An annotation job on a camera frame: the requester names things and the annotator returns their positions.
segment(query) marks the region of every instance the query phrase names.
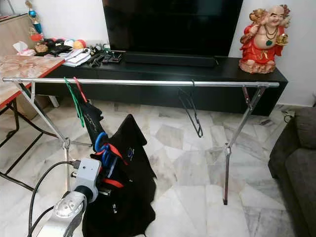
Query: green hanger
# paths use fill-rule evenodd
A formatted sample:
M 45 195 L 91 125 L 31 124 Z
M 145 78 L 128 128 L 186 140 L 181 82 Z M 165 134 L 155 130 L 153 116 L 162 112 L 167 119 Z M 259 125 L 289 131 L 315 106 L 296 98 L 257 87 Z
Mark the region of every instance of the green hanger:
M 67 87 L 68 87 L 68 89 L 70 91 L 70 94 L 71 94 L 71 96 L 73 98 L 73 101 L 74 101 L 74 104 L 75 104 L 75 107 L 76 107 L 76 111 L 77 111 L 77 115 L 78 115 L 78 117 L 79 117 L 79 119 L 81 121 L 81 126 L 84 127 L 84 119 L 83 119 L 81 108 L 79 106 L 79 102 L 78 102 L 75 94 L 73 93 L 73 90 L 71 89 L 71 86 L 70 86 L 69 82 L 67 81 L 67 79 L 65 77 L 64 77 L 64 80 L 65 80 L 65 83 L 66 83 L 66 85 L 67 85 Z

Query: metal leg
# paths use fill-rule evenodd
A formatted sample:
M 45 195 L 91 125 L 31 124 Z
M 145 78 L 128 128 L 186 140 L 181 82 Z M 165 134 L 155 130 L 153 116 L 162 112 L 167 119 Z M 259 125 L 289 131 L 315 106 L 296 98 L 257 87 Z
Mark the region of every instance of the metal leg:
M 55 108 L 59 107 L 59 103 L 56 99 L 56 96 L 49 95 L 48 97 Z
M 30 190 L 31 192 L 33 192 L 33 190 L 34 190 L 34 189 L 33 189 L 32 187 L 30 187 L 29 185 L 27 185 L 27 184 L 25 184 L 25 183 L 23 183 L 23 182 L 21 182 L 21 181 L 19 181 L 19 180 L 17 180 L 17 179 L 14 179 L 14 178 L 12 178 L 12 177 L 9 177 L 9 176 L 7 176 L 6 174 L 3 174 L 2 172 L 0 172 L 0 177 L 4 178 L 4 179 L 6 179 L 6 180 L 9 180 L 9 181 L 11 181 L 11 182 L 13 182 L 13 183 L 15 183 L 15 184 L 18 184 L 18 185 L 20 185 L 20 186 L 22 186 L 22 187 L 24 187 L 24 188 Z
M 34 144 L 43 136 L 43 133 L 41 133 L 39 136 L 36 137 L 36 139 L 27 147 L 27 149 L 19 156 L 18 159 L 10 166 L 10 168 L 5 172 L 5 174 L 8 174 L 17 164 L 18 162 L 23 158 L 23 156 L 34 146 Z
M 69 161 L 69 146 L 70 146 L 70 139 L 66 138 L 66 141 L 63 142 L 63 149 L 64 149 L 64 155 L 65 155 L 65 161 Z M 66 165 L 66 183 L 65 188 L 66 191 L 70 191 L 70 170 L 69 165 Z
M 39 132 L 41 132 L 43 134 L 46 134 L 46 135 L 58 138 L 57 135 L 55 135 L 54 133 L 47 132 L 47 131 L 41 129 L 40 127 L 36 126 L 34 123 L 32 123 L 27 117 L 25 117 L 19 111 L 17 111 L 17 114 L 18 114 L 19 117 L 21 117 L 25 122 L 27 122 L 30 126 L 35 128 L 37 131 L 39 131 Z
M 225 189 L 224 189 L 224 205 L 228 204 L 228 177 L 229 177 L 229 158 L 231 156 L 231 148 L 228 143 L 225 144 L 225 158 L 226 158 L 226 174 L 225 174 Z
M 16 99 L 12 101 L 13 107 L 10 104 L 7 104 L 6 108 L 0 111 L 0 115 L 2 115 L 5 111 L 7 111 L 10 107 L 14 111 L 14 118 L 15 118 L 15 130 L 8 132 L 6 138 L 4 141 L 1 142 L 0 147 L 2 147 L 20 128 L 19 124 L 19 118 L 17 115 L 17 105 L 16 105 Z
M 62 141 L 66 142 L 66 138 L 63 136 L 63 134 L 58 130 L 58 128 L 53 124 L 53 122 L 50 120 L 50 118 L 45 114 L 43 109 L 39 106 L 39 104 L 36 102 L 36 99 L 34 101 L 31 100 L 31 94 L 29 90 L 24 86 L 24 84 L 19 83 L 16 84 L 17 87 L 20 89 L 24 97 L 29 101 L 29 103 L 33 106 L 33 108 L 36 110 L 36 112 L 41 116 L 41 118 L 47 123 L 47 125 L 54 131 L 54 133 L 57 135 L 57 137 Z
M 245 95 L 245 99 L 246 99 L 246 103 L 248 105 L 248 108 L 246 110 L 246 112 L 243 114 L 243 117 L 239 123 L 239 126 L 237 128 L 237 130 L 234 132 L 232 139 L 230 140 L 230 142 L 228 144 L 226 144 L 225 147 L 225 155 L 226 155 L 226 174 L 225 174 L 225 187 L 224 187 L 224 198 L 223 198 L 223 203 L 224 205 L 228 204 L 228 178 L 229 178 L 229 160 L 230 160 L 230 156 L 232 154 L 232 146 L 235 143 L 238 135 L 240 134 L 242 128 L 244 127 L 244 125 L 246 124 L 249 116 L 251 115 L 252 111 L 255 109 L 258 101 L 260 100 L 261 96 L 263 95 L 263 93 L 265 92 L 266 87 L 261 86 L 257 89 L 255 95 L 253 96 L 251 103 L 247 102 L 249 100 L 248 98 L 248 93 L 245 92 L 245 88 L 243 88 L 244 91 L 244 95 Z

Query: black hanger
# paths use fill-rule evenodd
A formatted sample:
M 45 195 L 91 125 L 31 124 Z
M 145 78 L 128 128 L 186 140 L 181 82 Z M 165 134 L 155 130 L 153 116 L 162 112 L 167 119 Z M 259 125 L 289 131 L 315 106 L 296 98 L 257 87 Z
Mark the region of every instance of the black hanger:
M 194 84 L 194 81 L 192 81 L 193 83 L 193 90 L 190 94 L 188 94 L 187 92 L 185 92 L 184 90 L 182 90 L 181 88 L 179 88 L 178 90 L 178 97 L 179 97 L 179 100 L 181 101 L 182 105 L 183 105 L 183 108 L 186 110 L 192 124 L 193 124 L 193 127 L 194 129 L 196 130 L 197 132 L 197 135 L 198 137 L 202 137 L 203 136 L 203 130 L 202 130 L 202 126 L 198 120 L 198 115 L 197 115 L 197 110 L 196 110 L 196 107 L 194 105 L 194 102 L 193 102 L 193 98 L 192 98 L 192 94 L 193 94 L 193 91 L 194 91 L 194 87 L 195 87 L 195 84 Z M 190 113 L 189 113 L 189 110 L 186 106 L 186 103 L 184 102 L 184 99 L 186 99 L 188 105 L 190 106 L 190 109 L 193 109 L 194 110 L 194 117 L 195 117 L 195 120 L 196 120 L 196 123 L 198 125 L 198 128 L 197 126 L 195 125 Z

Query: decoration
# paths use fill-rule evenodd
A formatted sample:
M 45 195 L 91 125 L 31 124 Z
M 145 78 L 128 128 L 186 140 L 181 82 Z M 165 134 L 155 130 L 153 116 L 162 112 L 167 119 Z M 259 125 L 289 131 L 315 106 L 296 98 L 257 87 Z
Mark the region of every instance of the decoration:
M 32 4 L 31 4 L 31 2 L 30 2 L 30 1 L 26 1 L 26 2 L 25 2 L 25 5 L 29 8 L 28 15 L 29 15 L 29 18 L 30 18 L 31 21 L 32 21 L 32 24 L 33 24 L 34 28 L 36 29 L 36 31 L 37 31 L 39 34 L 42 34 L 40 21 L 39 21 L 39 19 L 38 19 L 38 17 L 37 17 L 36 12 L 32 9 Z
M 43 39 L 43 36 L 37 33 L 33 27 L 29 28 L 29 35 L 33 41 L 41 41 Z
M 288 43 L 284 28 L 289 26 L 290 10 L 287 5 L 253 10 L 249 18 L 253 23 L 246 27 L 240 42 L 243 44 L 240 68 L 248 73 L 270 73 L 276 68 L 275 55 L 281 56 Z

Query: black cable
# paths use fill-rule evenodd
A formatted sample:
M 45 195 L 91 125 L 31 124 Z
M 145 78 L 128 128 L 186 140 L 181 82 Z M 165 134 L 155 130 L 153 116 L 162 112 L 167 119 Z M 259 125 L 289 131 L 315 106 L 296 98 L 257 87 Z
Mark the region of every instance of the black cable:
M 35 200 L 35 194 L 37 192 L 37 190 L 39 189 L 39 186 L 41 184 L 41 182 L 43 181 L 43 179 L 45 178 L 45 176 L 56 166 L 60 165 L 60 164 L 72 164 L 72 161 L 61 161 L 58 162 L 56 164 L 54 164 L 53 166 L 51 166 L 39 179 L 38 183 L 36 184 L 33 193 L 32 193 L 32 197 L 31 197 L 31 203 L 30 203 L 30 210 L 29 210 L 29 234 L 31 233 L 31 229 L 32 229 L 32 215 L 33 215 L 33 206 L 34 206 L 34 200 Z
M 36 225 L 40 222 L 41 218 L 43 218 L 43 216 L 48 213 L 50 210 L 52 210 L 54 208 L 54 206 L 51 206 L 49 209 L 45 210 L 39 217 L 38 219 L 34 222 L 34 225 L 31 228 L 30 233 L 28 234 L 28 237 L 32 237 L 32 233 L 36 227 Z

